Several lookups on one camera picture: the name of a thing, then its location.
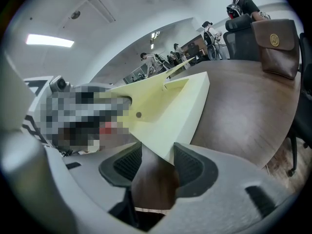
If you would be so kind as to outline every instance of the rectangular light panel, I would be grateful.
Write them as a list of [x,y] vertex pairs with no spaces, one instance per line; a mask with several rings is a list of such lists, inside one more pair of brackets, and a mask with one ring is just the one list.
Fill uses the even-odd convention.
[[28,45],[51,45],[70,48],[74,42],[57,37],[29,34],[26,40]]

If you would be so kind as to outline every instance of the wooden table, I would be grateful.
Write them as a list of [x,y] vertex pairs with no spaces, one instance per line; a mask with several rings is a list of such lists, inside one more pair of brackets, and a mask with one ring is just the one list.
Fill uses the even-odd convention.
[[[292,124],[300,93],[295,80],[264,73],[261,63],[205,61],[172,80],[207,72],[210,88],[192,145],[236,155],[263,168]],[[174,166],[148,149],[132,185],[136,207],[170,209],[178,177]]]

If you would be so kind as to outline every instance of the chair headrest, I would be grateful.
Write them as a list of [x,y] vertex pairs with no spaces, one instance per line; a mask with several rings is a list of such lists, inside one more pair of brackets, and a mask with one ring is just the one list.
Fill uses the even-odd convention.
[[251,27],[251,23],[253,20],[247,14],[242,15],[241,17],[227,20],[225,23],[225,28],[227,31],[238,31],[243,30]]

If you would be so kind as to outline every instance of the wooden floor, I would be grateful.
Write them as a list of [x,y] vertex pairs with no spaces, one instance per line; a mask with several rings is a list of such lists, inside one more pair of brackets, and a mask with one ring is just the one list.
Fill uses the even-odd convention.
[[268,168],[263,170],[276,178],[291,193],[298,193],[307,181],[312,169],[312,150],[303,147],[303,140],[297,138],[297,170],[292,177],[288,177],[287,171],[293,167],[293,154],[291,142],[287,138],[278,149],[274,157],[268,163]]

